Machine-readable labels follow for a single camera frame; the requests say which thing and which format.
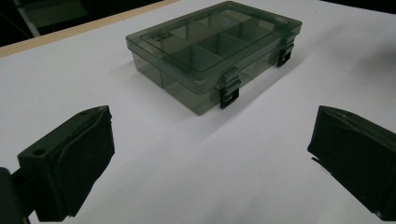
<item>plastic storage box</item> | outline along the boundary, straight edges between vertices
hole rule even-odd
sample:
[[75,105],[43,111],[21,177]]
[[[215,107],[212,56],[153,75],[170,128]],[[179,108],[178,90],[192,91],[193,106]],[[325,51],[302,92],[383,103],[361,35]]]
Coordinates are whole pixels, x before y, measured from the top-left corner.
[[126,37],[138,71],[197,115],[232,103],[239,88],[285,63],[302,23],[224,2]]

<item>screw hole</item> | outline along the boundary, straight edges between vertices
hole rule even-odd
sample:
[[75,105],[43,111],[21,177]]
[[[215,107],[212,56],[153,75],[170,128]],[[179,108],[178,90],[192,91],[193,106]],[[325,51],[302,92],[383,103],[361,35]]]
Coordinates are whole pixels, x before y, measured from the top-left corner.
[[44,149],[44,148],[39,148],[39,149],[36,149],[36,150],[33,152],[33,155],[39,156],[39,155],[44,154],[45,152],[46,152],[46,149]]

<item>black latch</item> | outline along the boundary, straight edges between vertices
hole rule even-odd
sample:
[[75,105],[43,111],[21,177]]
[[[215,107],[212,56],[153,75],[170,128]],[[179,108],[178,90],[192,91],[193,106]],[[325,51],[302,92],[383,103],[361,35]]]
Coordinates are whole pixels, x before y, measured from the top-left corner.
[[282,66],[290,59],[291,51],[293,50],[293,48],[294,45],[290,44],[279,52],[279,58],[277,60],[278,67]]
[[239,97],[239,70],[233,68],[226,72],[220,84],[220,108],[223,109],[230,105]]

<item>dark background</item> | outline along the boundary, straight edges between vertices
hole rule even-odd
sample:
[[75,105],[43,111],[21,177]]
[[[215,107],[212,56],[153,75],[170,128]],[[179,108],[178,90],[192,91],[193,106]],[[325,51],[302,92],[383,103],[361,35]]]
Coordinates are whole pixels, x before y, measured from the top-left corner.
[[[27,4],[40,0],[21,0],[21,3]],[[42,35],[55,31],[76,26],[88,21],[94,21],[107,16],[111,16],[133,8],[146,6],[161,0],[80,0],[81,4],[88,12],[88,16],[64,21],[51,26],[41,27],[38,29]],[[360,7],[375,11],[396,14],[396,7],[391,6],[392,1],[373,0],[322,0],[335,4],[342,4],[350,7]],[[23,21],[20,13],[16,9],[13,0],[0,0],[0,47],[16,43],[22,40],[32,38],[27,25]]]

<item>white table surface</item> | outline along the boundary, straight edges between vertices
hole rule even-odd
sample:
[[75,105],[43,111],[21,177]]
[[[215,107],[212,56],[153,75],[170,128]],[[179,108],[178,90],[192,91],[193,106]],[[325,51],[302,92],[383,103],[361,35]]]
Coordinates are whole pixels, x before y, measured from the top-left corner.
[[15,172],[33,142],[109,105],[116,154],[64,223],[382,223],[306,148],[319,105],[396,133],[396,15],[317,0],[240,1],[302,21],[302,31],[284,66],[198,117],[136,71],[124,37],[219,2],[182,0],[0,58],[0,165]]

